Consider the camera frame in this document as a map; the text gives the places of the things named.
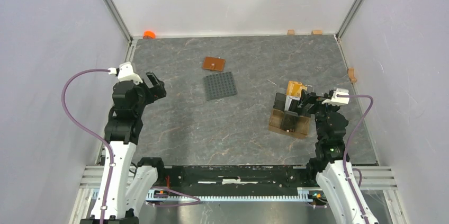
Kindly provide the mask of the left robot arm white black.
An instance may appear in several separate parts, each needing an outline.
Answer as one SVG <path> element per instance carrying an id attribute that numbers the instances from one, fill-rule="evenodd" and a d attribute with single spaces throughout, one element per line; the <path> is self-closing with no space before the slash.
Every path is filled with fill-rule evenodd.
<path id="1" fill-rule="evenodd" d="M 113 106 L 104 129 L 107 153 L 100 191 L 90 216 L 81 223 L 139 223 L 150 188 L 166 180 L 161 158 L 144 157 L 132 182 L 128 182 L 145 107 L 166 96 L 164 82 L 152 72 L 146 76 L 152 87 L 130 79 L 113 86 Z"/>

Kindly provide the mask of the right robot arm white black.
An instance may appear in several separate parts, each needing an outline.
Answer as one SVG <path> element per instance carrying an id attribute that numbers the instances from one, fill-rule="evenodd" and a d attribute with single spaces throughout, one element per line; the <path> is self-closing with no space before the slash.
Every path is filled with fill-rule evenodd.
<path id="1" fill-rule="evenodd" d="M 316 125 L 316 156 L 307 163 L 306 180 L 319 186 L 337 223 L 378 223 L 364 199 L 354 176 L 344 140 L 349 121 L 339 112 L 349 103 L 345 89 L 331 90 L 324 96 L 302 91 L 298 108 L 313 115 Z"/>

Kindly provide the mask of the brown leather card holder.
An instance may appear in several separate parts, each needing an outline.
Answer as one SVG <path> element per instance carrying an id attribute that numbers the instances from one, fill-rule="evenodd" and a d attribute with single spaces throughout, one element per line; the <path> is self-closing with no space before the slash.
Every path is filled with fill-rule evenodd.
<path id="1" fill-rule="evenodd" d="M 226 60 L 219 57 L 206 56 L 202 65 L 202 69 L 210 71 L 224 71 Z"/>

